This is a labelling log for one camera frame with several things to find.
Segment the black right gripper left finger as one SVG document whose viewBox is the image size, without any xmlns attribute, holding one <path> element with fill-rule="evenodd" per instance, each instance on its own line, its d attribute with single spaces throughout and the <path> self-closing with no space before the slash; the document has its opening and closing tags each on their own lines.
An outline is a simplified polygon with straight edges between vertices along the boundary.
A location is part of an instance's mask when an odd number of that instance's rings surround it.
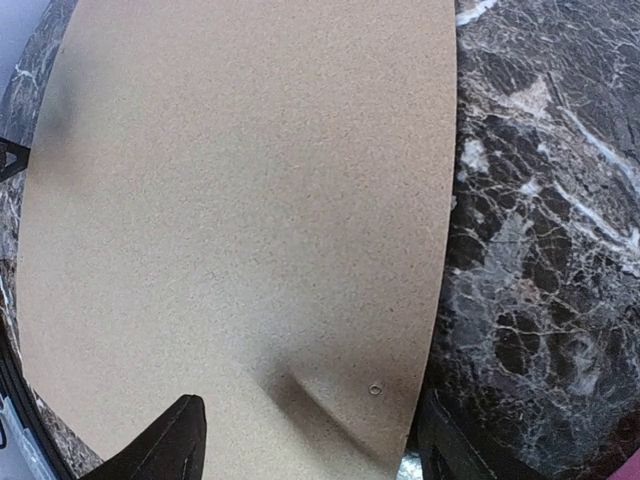
<svg viewBox="0 0 640 480">
<path fill-rule="evenodd" d="M 205 404 L 183 395 L 118 454 L 82 480 L 200 480 L 206 452 Z"/>
</svg>

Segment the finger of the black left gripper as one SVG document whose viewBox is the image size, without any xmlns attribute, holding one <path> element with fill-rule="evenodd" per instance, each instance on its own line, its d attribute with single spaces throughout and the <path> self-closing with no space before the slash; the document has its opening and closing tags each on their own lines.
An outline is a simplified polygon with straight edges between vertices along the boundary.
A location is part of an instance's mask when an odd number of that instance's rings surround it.
<svg viewBox="0 0 640 480">
<path fill-rule="evenodd" d="M 0 181 L 5 182 L 28 167 L 30 149 L 5 138 L 0 139 Z"/>
</svg>

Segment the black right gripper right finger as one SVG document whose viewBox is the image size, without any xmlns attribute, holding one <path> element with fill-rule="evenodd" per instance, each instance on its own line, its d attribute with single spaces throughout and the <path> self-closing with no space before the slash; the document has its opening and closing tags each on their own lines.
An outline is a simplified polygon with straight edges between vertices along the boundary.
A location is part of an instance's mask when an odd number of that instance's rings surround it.
<svg viewBox="0 0 640 480">
<path fill-rule="evenodd" d="M 424 479 L 542 479 L 435 388 L 421 391 L 409 438 Z"/>
</svg>

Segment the light wooden picture frame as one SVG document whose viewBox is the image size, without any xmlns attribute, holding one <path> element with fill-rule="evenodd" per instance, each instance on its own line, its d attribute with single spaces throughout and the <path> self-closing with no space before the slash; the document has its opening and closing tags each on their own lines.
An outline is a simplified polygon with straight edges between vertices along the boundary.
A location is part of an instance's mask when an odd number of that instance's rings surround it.
<svg viewBox="0 0 640 480">
<path fill-rule="evenodd" d="M 640 451 L 637 450 L 608 480 L 640 480 Z"/>
</svg>

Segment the brown cardboard backing board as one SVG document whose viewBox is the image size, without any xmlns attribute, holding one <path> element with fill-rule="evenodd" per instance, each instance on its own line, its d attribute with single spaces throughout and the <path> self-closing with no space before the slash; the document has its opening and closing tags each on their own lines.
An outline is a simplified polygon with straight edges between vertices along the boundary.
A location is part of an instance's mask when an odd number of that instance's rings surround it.
<svg viewBox="0 0 640 480">
<path fill-rule="evenodd" d="M 16 273 L 25 376 L 100 457 L 184 394 L 208 479 L 392 479 L 450 215 L 450 1 L 81 1 Z"/>
</svg>

